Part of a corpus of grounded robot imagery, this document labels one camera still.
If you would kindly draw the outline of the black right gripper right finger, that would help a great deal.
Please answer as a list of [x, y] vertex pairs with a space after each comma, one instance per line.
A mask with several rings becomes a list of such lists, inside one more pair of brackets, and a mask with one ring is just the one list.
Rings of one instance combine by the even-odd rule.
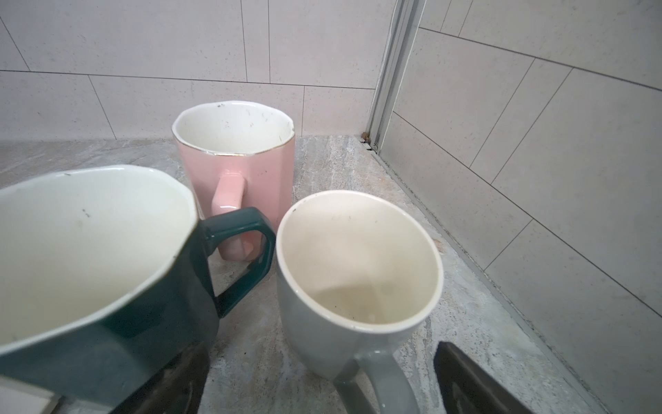
[[446, 413], [532, 413], [453, 343], [438, 344], [434, 372]]

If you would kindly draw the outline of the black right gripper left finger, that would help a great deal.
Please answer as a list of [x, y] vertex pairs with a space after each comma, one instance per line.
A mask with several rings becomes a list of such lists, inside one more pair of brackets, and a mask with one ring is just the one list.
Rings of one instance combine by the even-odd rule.
[[210, 370], [203, 343], [191, 343], [111, 413], [197, 413]]

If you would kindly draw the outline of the dark green faceted mug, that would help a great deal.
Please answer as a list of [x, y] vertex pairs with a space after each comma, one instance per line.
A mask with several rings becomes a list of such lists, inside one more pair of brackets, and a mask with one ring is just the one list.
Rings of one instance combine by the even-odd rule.
[[268, 274], [270, 221], [202, 219], [193, 192], [131, 165], [54, 172], [1, 191], [1, 374], [115, 407]]

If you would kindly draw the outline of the grey mug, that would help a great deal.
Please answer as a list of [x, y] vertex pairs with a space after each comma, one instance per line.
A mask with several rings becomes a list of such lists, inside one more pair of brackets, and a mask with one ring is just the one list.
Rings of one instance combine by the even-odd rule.
[[302, 198], [279, 225], [284, 336], [349, 413], [416, 413], [395, 352], [439, 303], [444, 269], [432, 238], [392, 203], [359, 191]]

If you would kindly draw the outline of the pink faceted mug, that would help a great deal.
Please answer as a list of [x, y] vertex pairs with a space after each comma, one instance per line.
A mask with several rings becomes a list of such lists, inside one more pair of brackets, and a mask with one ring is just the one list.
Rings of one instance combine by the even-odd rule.
[[203, 217], [254, 207], [279, 227], [293, 192], [288, 115], [262, 103], [203, 103], [180, 113], [172, 134]]

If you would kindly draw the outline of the beige plastic tray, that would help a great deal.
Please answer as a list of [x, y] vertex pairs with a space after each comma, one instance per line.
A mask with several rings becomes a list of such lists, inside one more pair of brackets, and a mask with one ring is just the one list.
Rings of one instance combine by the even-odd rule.
[[56, 394], [48, 390], [1, 377], [2, 413], [52, 413], [59, 399]]

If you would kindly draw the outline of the metal corner wall profile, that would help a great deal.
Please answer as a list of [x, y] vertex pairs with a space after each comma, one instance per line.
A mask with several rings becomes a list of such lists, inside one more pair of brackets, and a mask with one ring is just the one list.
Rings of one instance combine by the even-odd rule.
[[424, 0], [398, 0], [393, 11], [382, 67], [362, 140], [374, 152], [383, 144], [425, 8]]

